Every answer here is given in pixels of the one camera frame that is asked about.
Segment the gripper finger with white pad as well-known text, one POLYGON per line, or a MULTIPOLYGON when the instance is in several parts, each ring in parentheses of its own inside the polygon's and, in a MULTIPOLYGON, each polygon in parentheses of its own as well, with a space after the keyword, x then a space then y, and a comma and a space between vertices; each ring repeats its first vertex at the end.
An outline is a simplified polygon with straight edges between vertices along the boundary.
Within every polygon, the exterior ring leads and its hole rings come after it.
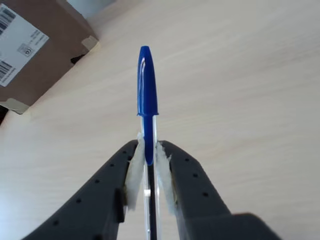
POLYGON ((135 210, 145 165, 145 140, 122 146, 27 240, 115 240, 127 210, 135 210))
POLYGON ((278 240, 279 236, 252 213, 233 214, 201 164, 177 145, 162 140, 170 157, 175 214, 181 240, 278 240))

